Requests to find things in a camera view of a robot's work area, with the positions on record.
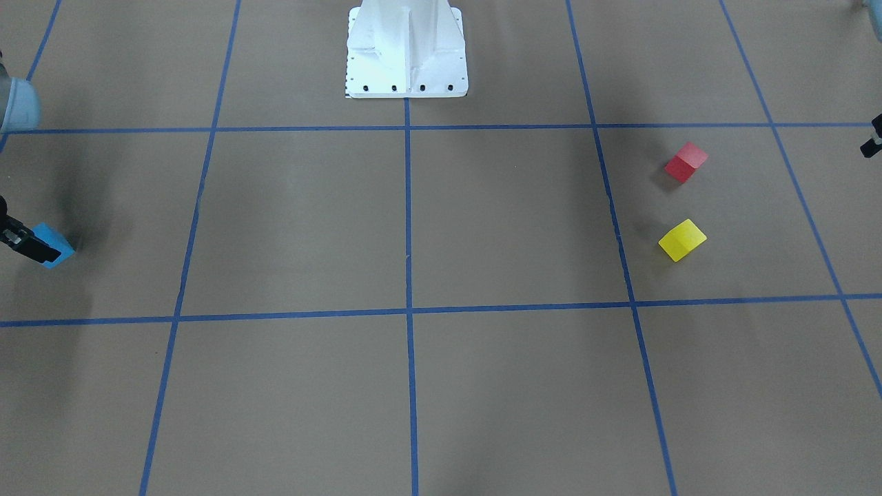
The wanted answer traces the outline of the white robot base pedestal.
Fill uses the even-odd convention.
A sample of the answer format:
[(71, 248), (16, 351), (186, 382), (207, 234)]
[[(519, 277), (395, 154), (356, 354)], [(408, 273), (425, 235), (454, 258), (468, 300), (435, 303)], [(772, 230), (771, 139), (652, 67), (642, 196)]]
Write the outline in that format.
[(362, 1), (347, 21), (347, 98), (469, 93), (463, 13), (449, 2)]

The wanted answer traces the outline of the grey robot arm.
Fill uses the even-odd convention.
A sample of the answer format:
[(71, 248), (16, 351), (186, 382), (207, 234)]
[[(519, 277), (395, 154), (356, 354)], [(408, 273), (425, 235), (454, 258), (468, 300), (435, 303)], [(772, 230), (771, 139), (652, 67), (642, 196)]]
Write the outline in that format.
[[(1, 132), (34, 131), (41, 118), (41, 103), (31, 82), (10, 76), (1, 63)], [(24, 223), (8, 213), (8, 202), (1, 198), (1, 241), (18, 254), (46, 264), (62, 255)]]

